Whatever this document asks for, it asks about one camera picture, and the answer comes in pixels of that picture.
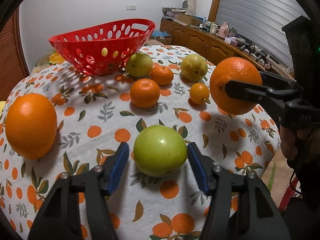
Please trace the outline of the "right hand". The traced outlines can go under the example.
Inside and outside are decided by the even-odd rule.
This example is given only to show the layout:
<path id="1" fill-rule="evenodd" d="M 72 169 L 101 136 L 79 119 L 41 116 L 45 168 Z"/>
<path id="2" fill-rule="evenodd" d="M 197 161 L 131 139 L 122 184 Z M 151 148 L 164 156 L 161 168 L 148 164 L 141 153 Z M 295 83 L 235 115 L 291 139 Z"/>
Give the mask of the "right hand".
<path id="1" fill-rule="evenodd" d="M 283 156 L 288 160 L 293 160 L 298 153 L 311 153 L 314 151 L 315 129 L 307 128 L 292 131 L 286 127 L 280 127 L 281 150 Z"/>

